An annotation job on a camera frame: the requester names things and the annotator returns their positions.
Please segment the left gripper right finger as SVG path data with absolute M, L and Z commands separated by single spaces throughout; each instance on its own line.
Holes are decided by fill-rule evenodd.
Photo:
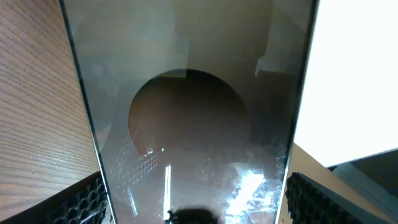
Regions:
M 286 182 L 287 210 L 293 224 L 388 224 L 299 172 Z

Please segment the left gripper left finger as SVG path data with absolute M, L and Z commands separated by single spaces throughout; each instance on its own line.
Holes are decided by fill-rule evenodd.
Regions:
M 101 172 L 95 172 L 1 224 L 100 224 L 107 205 Z

